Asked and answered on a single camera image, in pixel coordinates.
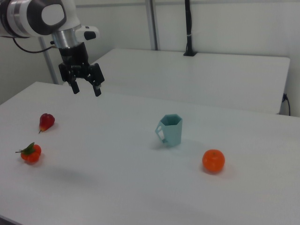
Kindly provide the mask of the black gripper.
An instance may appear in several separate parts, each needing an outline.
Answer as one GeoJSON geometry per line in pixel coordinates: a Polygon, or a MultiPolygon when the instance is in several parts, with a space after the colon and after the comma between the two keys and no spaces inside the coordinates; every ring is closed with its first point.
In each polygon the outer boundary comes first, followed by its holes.
{"type": "Polygon", "coordinates": [[[74,94],[80,90],[76,82],[77,78],[85,79],[91,83],[95,96],[101,95],[101,83],[105,81],[98,63],[90,64],[88,53],[84,43],[75,47],[59,49],[63,62],[59,64],[59,70],[64,82],[67,82],[74,94]]]}

